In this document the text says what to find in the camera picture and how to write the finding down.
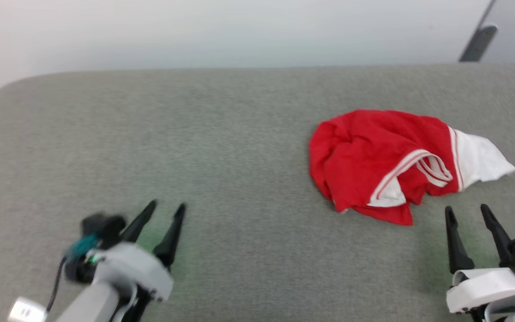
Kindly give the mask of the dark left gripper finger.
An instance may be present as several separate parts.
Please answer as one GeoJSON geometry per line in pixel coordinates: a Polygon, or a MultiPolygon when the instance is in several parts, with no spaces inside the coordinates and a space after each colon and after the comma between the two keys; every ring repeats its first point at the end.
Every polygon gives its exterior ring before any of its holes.
{"type": "Polygon", "coordinates": [[[170,271],[170,267],[174,263],[176,256],[177,246],[182,232],[184,217],[186,214],[186,203],[181,203],[178,206],[170,228],[167,230],[163,240],[153,249],[153,254],[157,257],[162,265],[170,271]]]}
{"type": "Polygon", "coordinates": [[[157,199],[152,200],[140,214],[121,233],[121,241],[136,243],[143,228],[151,220],[157,206],[157,199]]]}

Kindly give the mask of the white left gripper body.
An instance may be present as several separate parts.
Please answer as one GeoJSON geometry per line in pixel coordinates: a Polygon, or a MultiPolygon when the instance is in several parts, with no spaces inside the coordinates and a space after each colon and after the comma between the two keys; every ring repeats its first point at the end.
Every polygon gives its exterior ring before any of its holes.
{"type": "Polygon", "coordinates": [[[95,264],[88,289],[92,302],[134,302],[139,289],[155,301],[168,301],[173,279],[158,258],[135,243],[121,242],[108,250],[93,249],[88,260],[95,264]]]}

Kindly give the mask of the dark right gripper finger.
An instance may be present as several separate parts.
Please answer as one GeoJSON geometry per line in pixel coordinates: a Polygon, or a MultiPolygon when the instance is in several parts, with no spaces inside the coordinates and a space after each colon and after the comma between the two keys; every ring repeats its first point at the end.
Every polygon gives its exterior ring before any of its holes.
{"type": "Polygon", "coordinates": [[[450,206],[445,207],[445,223],[450,273],[455,274],[460,270],[474,269],[474,261],[466,253],[458,232],[458,221],[450,206]]]}
{"type": "Polygon", "coordinates": [[[512,255],[509,251],[510,237],[497,218],[495,218],[494,213],[487,204],[481,204],[480,210],[484,218],[485,226],[492,233],[499,257],[499,267],[509,267],[512,263],[512,255]]]}

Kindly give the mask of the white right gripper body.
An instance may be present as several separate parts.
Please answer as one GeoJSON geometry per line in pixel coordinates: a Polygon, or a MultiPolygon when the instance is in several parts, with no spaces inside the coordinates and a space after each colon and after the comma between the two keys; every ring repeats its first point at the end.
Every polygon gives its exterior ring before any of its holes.
{"type": "Polygon", "coordinates": [[[492,302],[512,302],[515,297],[515,273],[509,268],[458,270],[446,292],[446,304],[452,314],[492,302]]]}

